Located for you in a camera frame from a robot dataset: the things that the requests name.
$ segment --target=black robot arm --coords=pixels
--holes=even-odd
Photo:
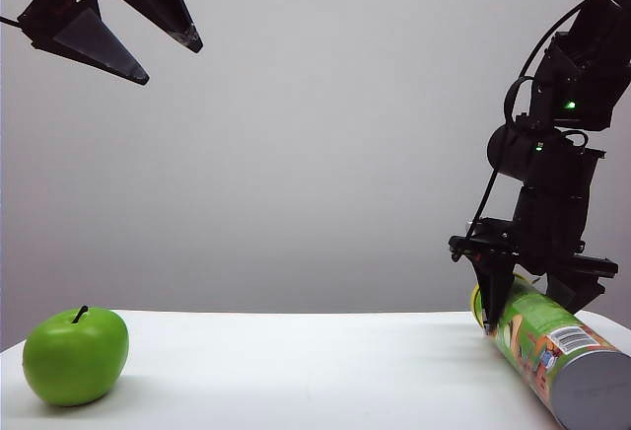
[[[202,48],[183,0],[124,0],[193,52]],[[34,48],[144,85],[149,75],[101,19],[97,0],[33,0],[17,22]]]
[[[506,123],[489,141],[494,175],[524,183],[513,220],[476,217],[466,237],[450,239],[453,259],[465,255],[473,265],[488,331],[504,309],[516,264],[547,274],[547,295],[572,313],[604,292],[601,277],[617,273],[608,259],[581,255],[590,185],[604,153],[589,149],[580,129],[609,127],[631,81],[631,0],[585,0],[577,10],[572,28],[554,35],[534,77],[513,85]],[[529,112],[513,120],[517,89],[528,80]],[[575,145],[572,135],[583,142]]]

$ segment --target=pringles can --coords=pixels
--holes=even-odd
[[[490,337],[566,429],[631,429],[631,357],[520,276]]]

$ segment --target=gray wall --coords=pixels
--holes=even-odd
[[[3,34],[3,346],[81,304],[190,311],[467,307],[453,264],[527,54],[579,0],[186,0],[195,56],[119,0],[146,88]],[[29,0],[4,0],[15,16]],[[526,100],[521,100],[521,108]],[[631,102],[596,174],[592,310],[631,325]],[[519,185],[487,208],[510,217]]]

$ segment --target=white tabletop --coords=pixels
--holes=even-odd
[[[57,408],[2,353],[2,429],[560,427],[470,313],[250,315],[120,311],[129,359],[112,391]],[[631,354],[631,331],[579,317]]]

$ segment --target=can lid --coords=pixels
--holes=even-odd
[[[594,351],[566,364],[550,393],[552,411],[570,430],[631,428],[631,357]]]

